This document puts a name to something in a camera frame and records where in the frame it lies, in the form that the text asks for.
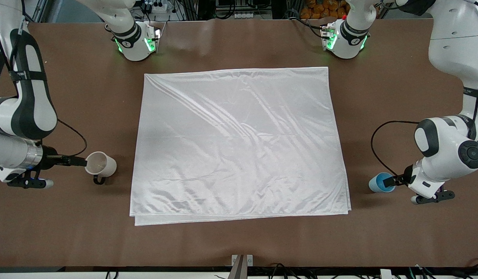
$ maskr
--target black mug handle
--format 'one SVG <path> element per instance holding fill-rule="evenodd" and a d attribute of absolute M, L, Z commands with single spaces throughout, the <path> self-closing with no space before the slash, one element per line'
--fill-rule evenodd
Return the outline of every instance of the black mug handle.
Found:
<path fill-rule="evenodd" d="M 93 175 L 93 182 L 96 185 L 103 185 L 105 183 L 106 177 L 101 177 L 101 181 L 98 181 L 98 175 Z"/>

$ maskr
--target white cloth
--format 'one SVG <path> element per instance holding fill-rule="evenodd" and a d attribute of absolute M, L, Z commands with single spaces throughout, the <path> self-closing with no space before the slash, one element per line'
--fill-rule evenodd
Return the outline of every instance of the white cloth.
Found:
<path fill-rule="evenodd" d="M 326 67 L 144 76 L 136 226 L 348 210 Z"/>

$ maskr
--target brown table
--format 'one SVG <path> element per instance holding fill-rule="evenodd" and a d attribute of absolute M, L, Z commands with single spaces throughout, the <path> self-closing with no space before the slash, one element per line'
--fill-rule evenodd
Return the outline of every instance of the brown table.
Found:
<path fill-rule="evenodd" d="M 253 254 L 255 265 L 464 266 L 478 258 L 478 172 L 446 184 L 456 198 L 412 205 L 406 187 L 372 194 L 368 180 L 385 169 L 370 136 L 387 120 L 458 113 L 462 84 L 428 61 L 431 20 L 376 21 L 360 55 L 341 60 L 322 51 L 308 28 L 289 21 L 170 22 L 160 52 L 130 62 L 101 24 L 31 24 L 60 119 L 119 165 L 107 185 L 80 167 L 42 176 L 48 190 L 0 183 L 0 266 L 230 264 Z M 329 217 L 282 217 L 135 227 L 129 217 L 131 176 L 143 74 L 249 67 L 328 66 L 349 178 L 352 211 Z M 9 94 L 7 76 L 0 93 Z M 414 125 L 377 134 L 375 148 L 396 171 L 421 157 Z M 59 152 L 82 148 L 58 126 L 45 139 Z"/>

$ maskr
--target green light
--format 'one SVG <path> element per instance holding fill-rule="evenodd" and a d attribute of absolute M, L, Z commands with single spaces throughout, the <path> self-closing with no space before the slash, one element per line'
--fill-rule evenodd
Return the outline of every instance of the green light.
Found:
<path fill-rule="evenodd" d="M 361 48 L 359 48 L 359 50 L 362 50 L 365 47 L 365 42 L 367 38 L 368 36 L 365 36 L 365 38 L 363 39 L 363 42 L 361 43 Z"/>
<path fill-rule="evenodd" d="M 150 52 L 154 51 L 155 50 L 155 43 L 152 42 L 151 40 L 148 40 L 148 39 L 144 39 L 144 42 L 146 43 L 147 47 L 148 47 L 148 50 Z"/>
<path fill-rule="evenodd" d="M 332 41 L 332 43 L 329 42 L 329 43 L 327 44 L 327 48 L 328 48 L 329 50 L 331 50 L 331 49 L 334 48 L 335 41 L 337 41 L 337 35 L 334 34 L 334 36 L 333 36 L 330 40 Z"/>
<path fill-rule="evenodd" d="M 117 46 L 119 47 L 119 51 L 122 52 L 122 48 L 120 47 L 119 42 L 117 41 L 117 39 L 115 39 L 115 42 L 117 43 Z"/>

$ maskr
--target velcro strap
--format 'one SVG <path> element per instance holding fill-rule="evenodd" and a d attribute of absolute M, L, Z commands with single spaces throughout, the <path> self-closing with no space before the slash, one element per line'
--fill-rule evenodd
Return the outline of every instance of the velcro strap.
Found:
<path fill-rule="evenodd" d="M 46 81 L 46 74 L 42 71 L 9 71 L 9 75 L 14 83 L 31 80 Z"/>

